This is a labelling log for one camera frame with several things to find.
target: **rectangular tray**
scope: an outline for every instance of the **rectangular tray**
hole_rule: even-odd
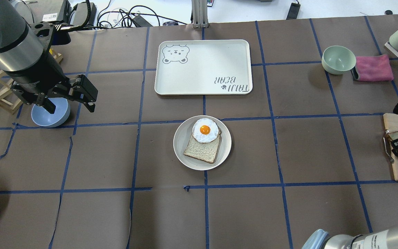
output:
[[[154,90],[159,95],[248,94],[253,89],[245,40],[164,41]]]

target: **fried egg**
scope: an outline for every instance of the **fried egg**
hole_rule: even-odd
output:
[[[214,141],[218,135],[218,125],[209,118],[201,118],[197,120],[193,126],[193,137],[199,143],[210,143]]]

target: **egg yolk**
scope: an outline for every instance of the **egg yolk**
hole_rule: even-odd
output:
[[[208,135],[210,133],[211,129],[208,126],[201,126],[200,127],[200,132],[204,135]]]

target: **white plate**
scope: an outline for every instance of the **white plate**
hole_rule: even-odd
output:
[[[190,140],[193,125],[201,118],[209,118],[215,121],[219,129],[221,129],[221,144],[219,146],[218,155],[214,164],[202,162],[183,154],[183,151],[187,147],[188,141]],[[222,164],[228,157],[229,151],[231,150],[231,134],[229,134],[228,128],[224,123],[221,122],[221,120],[205,115],[195,116],[185,120],[180,124],[179,128],[174,134],[173,148],[177,158],[185,166],[194,170],[210,170]]]
[[[253,89],[245,40],[164,41],[154,90],[159,95],[248,94]]]

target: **green bowl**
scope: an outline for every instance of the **green bowl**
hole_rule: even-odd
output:
[[[331,46],[322,55],[322,66],[330,74],[344,74],[356,66],[356,56],[342,46]]]

